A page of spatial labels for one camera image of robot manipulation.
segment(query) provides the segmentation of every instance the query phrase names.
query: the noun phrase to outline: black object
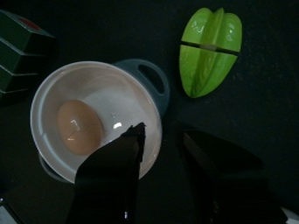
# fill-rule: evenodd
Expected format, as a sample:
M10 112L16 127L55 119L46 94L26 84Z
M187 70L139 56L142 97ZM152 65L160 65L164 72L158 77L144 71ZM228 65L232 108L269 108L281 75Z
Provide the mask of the black object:
M139 123L79 167L67 223L134 223L146 125Z
M182 133L182 148L199 223L286 223L255 155L198 130Z

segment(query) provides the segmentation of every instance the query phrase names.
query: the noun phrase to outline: white bowl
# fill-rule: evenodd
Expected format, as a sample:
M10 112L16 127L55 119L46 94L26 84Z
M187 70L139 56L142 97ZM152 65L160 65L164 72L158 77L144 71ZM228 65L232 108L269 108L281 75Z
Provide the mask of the white bowl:
M40 85L32 100L32 138L50 167L74 183L88 156L76 155L67 149L58 131L58 110L68 100L86 102L98 113L104 129L99 147L114 141L131 125L144 123L142 178L155 163L163 135L155 101L142 83L116 66L83 61L62 67Z

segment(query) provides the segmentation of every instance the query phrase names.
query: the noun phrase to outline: bowl handle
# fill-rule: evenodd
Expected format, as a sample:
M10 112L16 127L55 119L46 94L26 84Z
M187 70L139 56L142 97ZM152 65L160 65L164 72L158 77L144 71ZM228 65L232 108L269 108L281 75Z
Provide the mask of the bowl handle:
M164 71L144 59L124 59L114 64L124 69L143 84L154 98L160 117L164 116L170 103L170 85Z

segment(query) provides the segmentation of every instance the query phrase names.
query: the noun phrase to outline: dark table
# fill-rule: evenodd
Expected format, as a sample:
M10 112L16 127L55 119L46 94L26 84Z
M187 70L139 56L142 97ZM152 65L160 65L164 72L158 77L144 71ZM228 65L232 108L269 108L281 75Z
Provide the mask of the dark table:
M24 223L63 223L74 197L72 184L51 178L39 162L30 125L36 88L71 62L130 58L150 60L164 70L172 91L160 154L140 180L136 223L195 222L175 144L180 127L206 131L255 154L266 164L275 200L299 213L297 0L3 0L0 7L56 37L32 92L24 101L0 108L0 183ZM212 93L191 99L183 92L178 59L184 26L202 7L214 11L223 7L239 15L243 44L227 79Z

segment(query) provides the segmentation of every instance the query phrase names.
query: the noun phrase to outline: brown egg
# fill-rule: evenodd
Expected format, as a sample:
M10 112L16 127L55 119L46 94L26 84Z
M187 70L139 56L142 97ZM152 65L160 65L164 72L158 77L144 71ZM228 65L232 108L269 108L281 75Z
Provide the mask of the brown egg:
M58 113L60 137L71 152L88 155L100 145L102 123L94 109L78 100L66 101Z

